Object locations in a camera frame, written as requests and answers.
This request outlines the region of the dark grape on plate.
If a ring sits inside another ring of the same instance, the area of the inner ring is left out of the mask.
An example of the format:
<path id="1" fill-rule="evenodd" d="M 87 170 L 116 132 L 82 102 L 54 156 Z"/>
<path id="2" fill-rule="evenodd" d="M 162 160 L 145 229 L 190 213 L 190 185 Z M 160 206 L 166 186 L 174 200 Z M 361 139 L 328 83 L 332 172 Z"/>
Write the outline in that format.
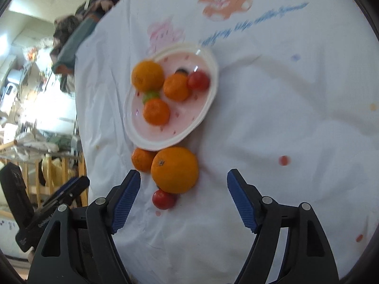
<path id="1" fill-rule="evenodd" d="M 175 73 L 181 73 L 181 74 L 184 74 L 184 75 L 188 75 L 189 74 L 189 72 L 187 72 L 187 70 L 186 69 L 183 69 L 183 68 L 179 68 L 179 69 L 177 69 L 176 71 L 175 71 Z"/>

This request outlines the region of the large orange on plate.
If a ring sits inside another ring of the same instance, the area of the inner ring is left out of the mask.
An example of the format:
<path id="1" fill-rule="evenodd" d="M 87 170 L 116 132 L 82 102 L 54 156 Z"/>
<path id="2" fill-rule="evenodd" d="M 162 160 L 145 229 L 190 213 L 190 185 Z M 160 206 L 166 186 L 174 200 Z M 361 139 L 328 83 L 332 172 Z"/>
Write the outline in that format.
<path id="1" fill-rule="evenodd" d="M 139 62 L 132 70 L 131 83 L 140 92 L 160 90 L 164 84 L 163 68 L 152 60 Z"/>

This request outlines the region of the bumpy orange mandarin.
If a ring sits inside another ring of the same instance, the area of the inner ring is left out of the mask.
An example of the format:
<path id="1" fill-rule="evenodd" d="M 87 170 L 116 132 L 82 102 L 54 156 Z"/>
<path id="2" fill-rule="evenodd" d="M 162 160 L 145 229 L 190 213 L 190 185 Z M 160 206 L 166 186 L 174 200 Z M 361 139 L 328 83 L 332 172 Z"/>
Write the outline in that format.
<path id="1" fill-rule="evenodd" d="M 159 98 L 147 101 L 143 108 L 143 117 L 148 124 L 153 126 L 163 126 L 170 120 L 169 105 Z"/>

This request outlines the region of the white cartoon bed sheet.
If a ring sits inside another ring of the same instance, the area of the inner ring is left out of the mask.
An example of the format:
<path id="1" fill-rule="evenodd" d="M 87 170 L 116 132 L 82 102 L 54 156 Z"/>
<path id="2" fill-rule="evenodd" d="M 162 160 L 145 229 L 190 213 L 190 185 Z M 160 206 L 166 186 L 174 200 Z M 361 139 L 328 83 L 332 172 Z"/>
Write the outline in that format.
<path id="1" fill-rule="evenodd" d="M 183 141 L 197 185 L 152 204 L 149 175 L 114 241 L 137 283 L 233 283 L 254 240 L 230 169 L 278 203 L 309 202 L 340 276 L 378 226 L 378 40 L 354 0 L 121 0 L 77 51 L 75 90 L 89 196 L 132 168 L 123 118 L 130 73 L 166 28 L 211 49 L 217 96 Z"/>

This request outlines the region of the wooden crib rail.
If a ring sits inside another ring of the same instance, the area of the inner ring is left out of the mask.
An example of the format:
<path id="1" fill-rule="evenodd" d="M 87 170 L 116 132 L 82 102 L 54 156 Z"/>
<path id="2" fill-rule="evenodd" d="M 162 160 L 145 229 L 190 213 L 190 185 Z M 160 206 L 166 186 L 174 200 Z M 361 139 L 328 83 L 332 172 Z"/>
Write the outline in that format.
<path id="1" fill-rule="evenodd" d="M 26 193 L 35 198 L 37 206 L 42 206 L 42 199 L 52 195 L 70 178 L 87 174 L 81 151 L 54 153 L 20 145 L 17 140 L 1 145 L 1 162 L 12 162 L 20 168 Z"/>

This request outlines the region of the rough orange mandarin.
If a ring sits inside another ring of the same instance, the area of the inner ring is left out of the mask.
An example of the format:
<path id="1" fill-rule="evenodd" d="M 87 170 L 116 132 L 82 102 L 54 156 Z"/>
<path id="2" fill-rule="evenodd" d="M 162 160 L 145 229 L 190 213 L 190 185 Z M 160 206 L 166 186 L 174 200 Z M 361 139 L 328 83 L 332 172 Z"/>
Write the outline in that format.
<path id="1" fill-rule="evenodd" d="M 131 156 L 134 168 L 142 173 L 149 173 L 156 154 L 155 151 L 147 151 L 137 147 Z"/>

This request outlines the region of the pile of clothes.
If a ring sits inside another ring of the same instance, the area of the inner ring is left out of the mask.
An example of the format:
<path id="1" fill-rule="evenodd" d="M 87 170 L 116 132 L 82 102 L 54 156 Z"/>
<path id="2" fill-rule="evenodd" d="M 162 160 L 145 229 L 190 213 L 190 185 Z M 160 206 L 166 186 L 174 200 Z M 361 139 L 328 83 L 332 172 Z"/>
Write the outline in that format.
<path id="1" fill-rule="evenodd" d="M 60 90 L 75 91 L 75 60 L 78 48 L 89 37 L 97 23 L 119 0 L 86 0 L 74 14 L 55 19 L 53 49 L 50 52 L 52 72 L 60 77 Z"/>

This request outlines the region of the smooth large orange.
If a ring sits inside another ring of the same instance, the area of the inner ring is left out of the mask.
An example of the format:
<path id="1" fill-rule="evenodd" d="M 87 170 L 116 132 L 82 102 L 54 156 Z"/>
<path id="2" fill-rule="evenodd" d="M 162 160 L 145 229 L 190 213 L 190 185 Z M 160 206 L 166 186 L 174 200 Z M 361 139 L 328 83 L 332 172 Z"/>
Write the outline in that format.
<path id="1" fill-rule="evenodd" d="M 199 162 L 185 147 L 168 147 L 156 154 L 150 171 L 159 189 L 170 194 L 183 194 L 196 185 Z"/>

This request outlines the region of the pink white oval plate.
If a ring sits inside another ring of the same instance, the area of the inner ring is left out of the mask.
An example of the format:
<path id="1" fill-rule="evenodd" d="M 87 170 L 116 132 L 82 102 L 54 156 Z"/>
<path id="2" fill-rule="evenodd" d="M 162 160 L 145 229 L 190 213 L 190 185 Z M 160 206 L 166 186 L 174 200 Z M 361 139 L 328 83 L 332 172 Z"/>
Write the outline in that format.
<path id="1" fill-rule="evenodd" d="M 169 82 L 157 92 L 142 93 L 131 86 L 124 102 L 125 131 L 131 142 L 141 149 L 159 151 L 186 138 L 205 118 L 218 91 L 219 67 L 210 49 L 184 43 L 168 46 L 150 58 L 164 70 Z M 203 72 L 201 82 L 207 88 L 188 87 L 185 80 L 175 83 L 179 73 Z M 154 126 L 144 118 L 146 102 L 153 96 L 166 103 L 170 119 L 164 125 Z"/>

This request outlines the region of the green grape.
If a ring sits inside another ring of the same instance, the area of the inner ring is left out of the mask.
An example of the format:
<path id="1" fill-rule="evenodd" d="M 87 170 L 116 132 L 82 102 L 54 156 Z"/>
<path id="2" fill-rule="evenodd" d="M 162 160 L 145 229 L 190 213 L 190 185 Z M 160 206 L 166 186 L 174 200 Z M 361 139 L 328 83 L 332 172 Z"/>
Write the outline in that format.
<path id="1" fill-rule="evenodd" d="M 149 100 L 157 98 L 159 99 L 160 97 L 161 96 L 159 91 L 152 90 L 145 92 L 143 95 L 143 104 L 145 105 Z"/>

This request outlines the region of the small red tomato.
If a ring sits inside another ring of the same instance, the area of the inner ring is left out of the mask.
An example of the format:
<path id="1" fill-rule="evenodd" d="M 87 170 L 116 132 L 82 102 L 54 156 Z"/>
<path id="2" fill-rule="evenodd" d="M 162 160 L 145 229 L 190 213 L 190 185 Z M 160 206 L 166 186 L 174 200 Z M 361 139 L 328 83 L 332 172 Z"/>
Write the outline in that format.
<path id="1" fill-rule="evenodd" d="M 191 90 L 207 90 L 210 86 L 210 78 L 204 71 L 191 72 L 188 75 L 187 86 Z"/>

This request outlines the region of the red cherry tomato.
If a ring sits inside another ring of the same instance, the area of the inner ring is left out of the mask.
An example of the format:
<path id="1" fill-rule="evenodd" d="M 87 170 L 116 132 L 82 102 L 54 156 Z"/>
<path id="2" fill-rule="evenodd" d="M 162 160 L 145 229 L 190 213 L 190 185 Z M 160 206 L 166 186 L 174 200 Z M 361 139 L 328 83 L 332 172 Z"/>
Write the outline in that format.
<path id="1" fill-rule="evenodd" d="M 175 206 L 177 196 L 161 189 L 155 191 L 152 196 L 153 205 L 160 210 L 168 210 Z"/>

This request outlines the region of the small mandarin on plate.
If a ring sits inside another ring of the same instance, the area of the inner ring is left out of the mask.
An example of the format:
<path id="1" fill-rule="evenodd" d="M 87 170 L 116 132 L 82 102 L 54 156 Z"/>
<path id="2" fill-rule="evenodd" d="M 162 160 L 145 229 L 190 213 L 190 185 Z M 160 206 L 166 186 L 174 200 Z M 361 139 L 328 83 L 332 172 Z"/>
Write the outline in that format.
<path id="1" fill-rule="evenodd" d="M 187 86 L 188 77 L 181 73 L 168 76 L 163 85 L 164 95 L 173 101 L 183 102 L 191 96 L 191 90 Z"/>

